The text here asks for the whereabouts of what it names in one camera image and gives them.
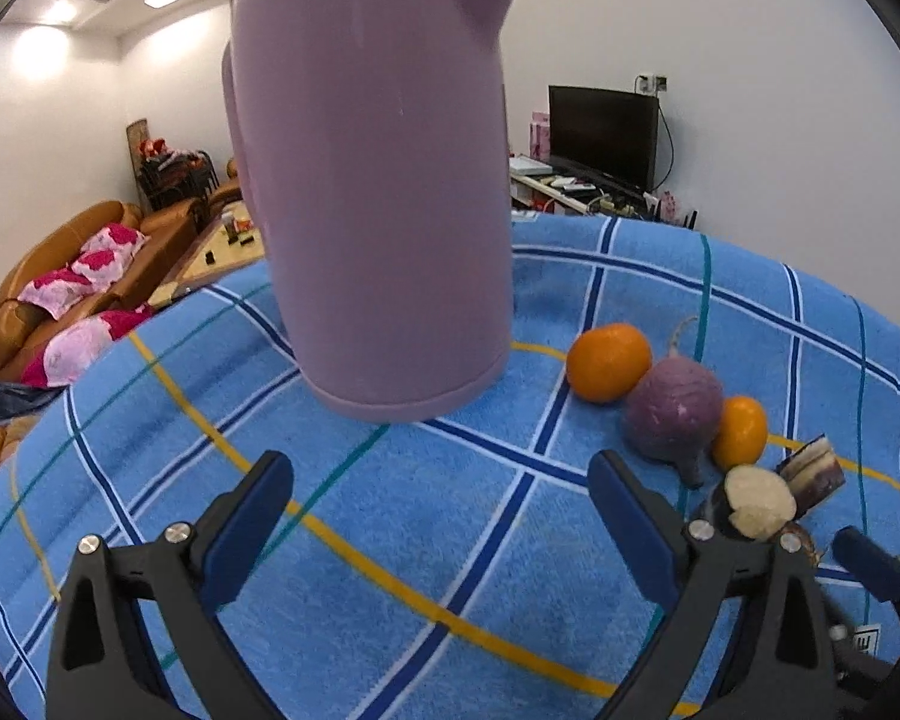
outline blue tablecloth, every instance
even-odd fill
[[[787,266],[637,221],[514,223],[514,281],[505,376],[424,424],[367,425],[314,400],[265,263],[118,343],[0,469],[0,666],[24,713],[43,717],[53,594],[79,538],[155,538],[272,448],[293,460],[295,501],[312,512],[300,521],[290,507],[221,621],[288,717],[593,717],[655,607],[586,495],[587,462],[617,448],[687,511],[706,492],[682,496],[672,469],[622,444],[618,408],[569,394],[562,352],[610,322],[640,327],[659,356],[699,314],[682,351],[727,394],[764,404],[775,436],[762,464],[776,464],[787,439],[821,433],[848,461],[847,484],[805,519],[818,546],[855,524],[900,553],[898,327]],[[893,610],[826,560],[820,578],[861,623],[880,624],[879,655],[895,658]],[[725,611],[683,714],[706,694]],[[146,615],[181,704],[201,716],[168,635]]]

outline coffee table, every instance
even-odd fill
[[[166,308],[194,290],[213,284],[226,274],[264,258],[266,252],[257,229],[241,233],[237,242],[231,244],[227,241],[226,229],[223,229],[221,221],[223,211],[231,212],[237,222],[250,220],[250,212],[244,201],[224,206],[154,290],[147,301],[152,309],[159,311]],[[212,263],[207,263],[208,252],[213,253]]]

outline metal bolt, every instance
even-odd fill
[[[98,549],[100,549],[100,537],[94,536],[93,533],[90,533],[90,536],[84,536],[77,545],[80,555],[93,555]]]
[[[783,536],[780,536],[780,546],[793,555],[802,550],[803,542],[796,533],[783,533]]]
[[[186,522],[175,522],[163,532],[163,538],[172,544],[179,544],[181,541],[187,541],[193,530]]]
[[[713,538],[713,526],[706,519],[695,519],[687,525],[687,533],[697,541],[710,541]]]

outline small orange fruit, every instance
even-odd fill
[[[626,395],[653,365],[646,337],[631,324],[587,330],[567,354],[567,381],[578,397],[610,403]]]
[[[745,395],[729,397],[724,401],[710,456],[724,471],[752,466],[763,454],[768,435],[767,413],[759,401]]]

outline television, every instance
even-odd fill
[[[550,87],[550,156],[653,191],[659,102],[655,97]]]

